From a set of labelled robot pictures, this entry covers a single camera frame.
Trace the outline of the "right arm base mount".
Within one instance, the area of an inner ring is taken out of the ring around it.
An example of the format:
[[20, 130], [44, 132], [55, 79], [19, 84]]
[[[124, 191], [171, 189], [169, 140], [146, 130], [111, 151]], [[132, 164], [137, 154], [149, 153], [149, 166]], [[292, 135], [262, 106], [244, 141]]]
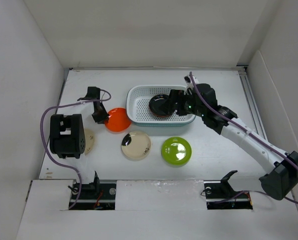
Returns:
[[220, 180], [204, 180], [200, 193], [205, 197], [207, 210], [252, 210], [252, 200], [248, 191], [235, 191], [229, 179], [237, 173], [232, 170]]

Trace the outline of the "beige plate with black mark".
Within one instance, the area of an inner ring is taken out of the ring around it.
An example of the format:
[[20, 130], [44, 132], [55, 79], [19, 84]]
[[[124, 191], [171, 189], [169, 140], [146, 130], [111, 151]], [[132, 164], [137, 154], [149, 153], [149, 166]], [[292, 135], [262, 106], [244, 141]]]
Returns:
[[150, 137], [143, 131], [131, 131], [124, 136], [121, 142], [123, 154], [135, 161], [148, 156], [152, 147]]

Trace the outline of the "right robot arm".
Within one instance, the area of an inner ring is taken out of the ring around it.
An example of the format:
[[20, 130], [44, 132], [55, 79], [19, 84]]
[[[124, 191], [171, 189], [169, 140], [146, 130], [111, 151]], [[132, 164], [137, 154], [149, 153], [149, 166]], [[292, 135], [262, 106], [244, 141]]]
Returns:
[[259, 178], [263, 191], [282, 200], [298, 184], [298, 153], [285, 153], [247, 127], [235, 112], [218, 104], [209, 84], [191, 85], [186, 90], [171, 89], [149, 101], [157, 117], [195, 115], [217, 134], [232, 141], [255, 159], [266, 174]]

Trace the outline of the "orange plate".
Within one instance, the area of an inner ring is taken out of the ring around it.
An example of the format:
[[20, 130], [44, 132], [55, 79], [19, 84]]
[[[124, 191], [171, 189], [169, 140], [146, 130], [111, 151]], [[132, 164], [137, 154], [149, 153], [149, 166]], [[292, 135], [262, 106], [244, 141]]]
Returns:
[[114, 133], [120, 133], [128, 129], [131, 125], [131, 120], [127, 116], [127, 111], [125, 108], [116, 107], [111, 109], [109, 112], [109, 117], [105, 121], [105, 127]]

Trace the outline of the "green plate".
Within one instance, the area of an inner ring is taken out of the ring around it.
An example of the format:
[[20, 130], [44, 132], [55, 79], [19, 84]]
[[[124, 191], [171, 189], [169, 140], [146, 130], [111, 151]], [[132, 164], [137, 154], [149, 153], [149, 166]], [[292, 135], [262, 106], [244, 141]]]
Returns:
[[175, 167], [186, 165], [192, 157], [190, 143], [182, 137], [173, 136], [166, 139], [161, 145], [161, 156], [163, 160]]

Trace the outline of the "right aluminium rail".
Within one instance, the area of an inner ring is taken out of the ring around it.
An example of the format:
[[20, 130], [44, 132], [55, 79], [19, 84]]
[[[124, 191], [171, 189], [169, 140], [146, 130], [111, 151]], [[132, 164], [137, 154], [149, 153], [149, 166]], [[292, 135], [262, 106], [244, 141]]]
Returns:
[[255, 131], [257, 132], [258, 135], [263, 137], [265, 140], [267, 140], [267, 135], [266, 131], [264, 129], [264, 125], [262, 123], [262, 119], [258, 110], [258, 106], [256, 103], [256, 100], [254, 98], [252, 88], [248, 79], [247, 75], [247, 65], [238, 65], [237, 66], [237, 71], [238, 75], [242, 84], [242, 88], [246, 97], [246, 101], [252, 116], [253, 120], [253, 125], [255, 127]]

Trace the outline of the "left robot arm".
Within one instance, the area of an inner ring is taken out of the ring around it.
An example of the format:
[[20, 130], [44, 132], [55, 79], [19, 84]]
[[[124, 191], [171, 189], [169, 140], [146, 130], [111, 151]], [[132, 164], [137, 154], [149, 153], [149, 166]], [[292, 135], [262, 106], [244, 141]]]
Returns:
[[44, 137], [43, 124], [48, 111], [53, 109], [61, 109], [67, 107], [78, 106], [87, 103], [93, 103], [94, 112], [91, 114], [93, 120], [97, 124], [104, 124], [109, 119], [103, 102], [109, 101], [110, 98], [101, 99], [101, 92], [111, 96], [108, 91], [100, 89], [95, 86], [87, 88], [85, 97], [77, 100], [77, 103], [59, 105], [48, 108], [42, 115], [40, 120], [40, 135], [45, 152], [50, 160], [63, 168], [71, 169], [76, 172], [78, 177], [78, 187], [75, 199], [78, 200], [82, 193], [86, 194], [89, 198], [96, 198], [101, 193], [100, 180], [96, 172], [93, 175], [93, 181], [83, 183], [83, 178], [80, 170], [76, 166], [66, 165], [56, 161], [52, 155], [57, 155], [60, 159], [75, 158], [79, 159], [81, 154], [86, 150], [86, 136], [83, 126], [83, 117], [81, 114], [63, 115], [53, 114], [50, 117], [49, 129], [49, 146], [47, 146]]

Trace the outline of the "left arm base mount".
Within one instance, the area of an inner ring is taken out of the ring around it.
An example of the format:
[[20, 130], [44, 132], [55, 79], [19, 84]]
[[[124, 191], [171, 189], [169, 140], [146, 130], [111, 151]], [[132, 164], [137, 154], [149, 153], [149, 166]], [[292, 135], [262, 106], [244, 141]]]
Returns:
[[111, 211], [116, 205], [116, 182], [101, 182], [99, 191], [82, 188], [77, 203], [70, 210]]

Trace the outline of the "white perforated plastic bin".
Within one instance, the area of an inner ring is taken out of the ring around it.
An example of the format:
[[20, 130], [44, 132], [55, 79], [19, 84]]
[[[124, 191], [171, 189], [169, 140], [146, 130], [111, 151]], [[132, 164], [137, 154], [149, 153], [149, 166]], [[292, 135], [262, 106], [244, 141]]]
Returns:
[[183, 92], [181, 85], [138, 85], [131, 88], [126, 97], [126, 114], [140, 127], [182, 127], [196, 118], [193, 114], [178, 115], [177, 105], [169, 106], [172, 90]]

